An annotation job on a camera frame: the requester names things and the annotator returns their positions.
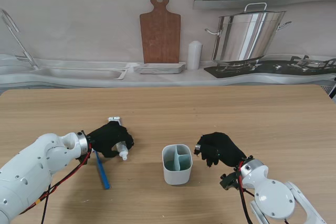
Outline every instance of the bottle cap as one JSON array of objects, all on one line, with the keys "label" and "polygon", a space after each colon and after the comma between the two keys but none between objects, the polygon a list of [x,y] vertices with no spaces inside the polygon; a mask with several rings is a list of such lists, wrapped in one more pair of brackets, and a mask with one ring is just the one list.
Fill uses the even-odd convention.
[{"label": "bottle cap", "polygon": [[119,153],[119,156],[122,157],[122,160],[126,161],[127,160],[127,154],[128,154],[128,152],[121,152],[121,153]]}]

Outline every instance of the cooking pot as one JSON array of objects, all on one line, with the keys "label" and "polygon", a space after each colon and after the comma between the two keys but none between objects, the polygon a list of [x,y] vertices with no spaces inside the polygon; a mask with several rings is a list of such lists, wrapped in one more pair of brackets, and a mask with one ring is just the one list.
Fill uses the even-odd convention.
[{"label": "cooking pot", "polygon": [[[250,5],[264,5],[264,10],[246,12]],[[208,33],[216,35],[212,60],[231,62],[259,58],[264,56],[275,33],[288,26],[280,26],[285,12],[270,12],[266,3],[250,3],[244,12],[219,17],[218,31]]]}]

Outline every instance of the faucet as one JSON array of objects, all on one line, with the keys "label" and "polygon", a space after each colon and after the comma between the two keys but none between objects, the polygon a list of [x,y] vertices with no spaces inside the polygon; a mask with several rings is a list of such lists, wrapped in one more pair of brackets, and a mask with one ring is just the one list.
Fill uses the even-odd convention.
[{"label": "faucet", "polygon": [[19,33],[20,30],[17,27],[17,25],[14,23],[13,19],[11,18],[11,16],[8,14],[7,11],[5,11],[4,9],[0,9],[0,14],[1,14],[1,18],[3,20],[3,22],[5,23],[7,29],[9,30],[9,32],[13,35],[14,39],[16,40],[16,42],[20,45],[23,54],[25,56],[15,56],[19,61],[27,61],[31,64],[31,66],[34,69],[38,69],[38,64],[36,63],[36,61],[34,60],[34,58],[28,53],[28,51],[25,49],[25,47],[22,45],[21,41],[18,39],[18,37],[15,35],[13,29],[15,30],[15,32]]}]

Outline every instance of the pot handle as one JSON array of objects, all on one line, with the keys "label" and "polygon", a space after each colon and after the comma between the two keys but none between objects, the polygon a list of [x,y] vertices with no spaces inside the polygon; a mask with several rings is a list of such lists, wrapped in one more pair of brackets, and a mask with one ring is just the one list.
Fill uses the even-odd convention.
[{"label": "pot handle", "polygon": [[205,29],[205,31],[209,34],[212,34],[212,35],[217,35],[217,36],[220,36],[221,35],[221,31],[218,31],[216,33],[214,33],[213,31],[210,31],[209,29]]},{"label": "pot handle", "polygon": [[265,3],[265,2],[260,2],[260,3],[249,3],[249,4],[247,4],[247,5],[245,6],[244,13],[246,12],[247,7],[248,7],[249,5],[265,5],[264,10],[266,10],[266,8],[267,8],[267,3]]},{"label": "pot handle", "polygon": [[279,26],[278,29],[277,29],[277,31],[281,30],[281,29],[284,29],[285,27],[289,26],[290,23],[292,23],[292,21],[288,21],[288,22],[284,23],[283,25]]}]

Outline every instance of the blue pen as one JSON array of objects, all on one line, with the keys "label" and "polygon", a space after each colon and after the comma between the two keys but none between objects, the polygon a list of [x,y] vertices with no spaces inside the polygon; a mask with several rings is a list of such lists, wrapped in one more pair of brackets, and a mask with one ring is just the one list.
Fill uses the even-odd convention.
[{"label": "blue pen", "polygon": [[94,152],[96,153],[96,156],[97,156],[98,169],[99,169],[101,180],[103,181],[103,184],[104,184],[104,188],[106,190],[110,189],[110,183],[109,183],[109,180],[107,179],[103,164],[101,163],[101,160],[99,158],[99,154],[96,151],[94,151]]}]

